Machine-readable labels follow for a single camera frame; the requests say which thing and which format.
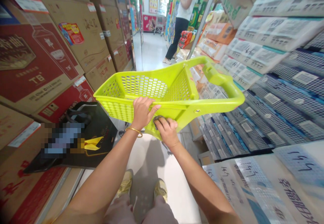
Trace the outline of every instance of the basket handle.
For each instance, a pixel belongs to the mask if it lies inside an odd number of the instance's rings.
[[[200,56],[184,61],[184,64],[186,64],[189,68],[198,64],[204,64],[202,70],[209,82],[223,87],[228,95],[228,98],[237,100],[238,106],[244,102],[245,97],[241,90],[234,84],[233,78],[229,75],[224,75],[217,72],[212,65],[214,64],[214,61],[211,58],[207,56]]]

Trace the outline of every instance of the black pants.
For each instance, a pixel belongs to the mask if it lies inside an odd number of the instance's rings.
[[[189,20],[183,18],[175,19],[175,28],[174,28],[174,38],[173,43],[170,45],[168,52],[166,53],[166,58],[171,60],[173,55],[176,53],[178,48],[178,42],[181,37],[181,32],[188,29]]]

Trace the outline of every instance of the floor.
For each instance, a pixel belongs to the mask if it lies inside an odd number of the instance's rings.
[[[167,52],[163,37],[158,34],[144,33],[144,43],[141,49],[139,32],[134,36],[134,49],[137,70],[154,70],[166,67],[162,63]],[[123,122],[113,119],[118,129],[125,128]],[[193,158],[206,151],[206,146],[192,141],[190,127],[185,127],[178,138]],[[141,223],[146,212],[153,205],[153,189],[158,178],[165,181],[168,190],[168,203],[175,218],[180,224],[201,223],[199,208],[194,200],[186,178],[174,156],[169,156],[161,141],[144,134],[137,139],[132,149],[128,169],[134,172],[131,189],[131,203],[134,204],[134,216],[137,223]],[[85,170],[79,187],[84,183],[92,170]]]

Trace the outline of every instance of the foot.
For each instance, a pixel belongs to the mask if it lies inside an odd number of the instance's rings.
[[[117,191],[117,198],[119,198],[123,194],[130,194],[131,187],[132,187],[132,179],[133,179],[133,172],[131,170],[127,170],[124,174],[123,181]]]
[[[166,203],[168,202],[168,191],[166,189],[165,182],[160,178],[154,187],[154,200],[158,195],[161,195]]]
[[[167,58],[165,58],[165,59],[163,59],[163,61],[162,62],[164,62],[164,63],[166,63],[166,64],[171,64],[171,61],[170,60],[168,60]]]

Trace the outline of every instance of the yellow-green shopping basket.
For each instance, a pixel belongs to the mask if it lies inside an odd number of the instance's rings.
[[[227,99],[199,100],[189,70],[198,64],[204,64],[203,72],[209,82],[224,88]],[[161,105],[155,116],[176,120],[179,132],[198,116],[232,111],[245,100],[232,77],[218,73],[212,64],[214,62],[209,57],[201,56],[159,70],[119,72],[100,86],[94,97],[111,117],[129,123],[133,122],[133,100],[146,96],[154,98],[152,107]],[[145,133],[161,140],[153,121],[145,127]]]

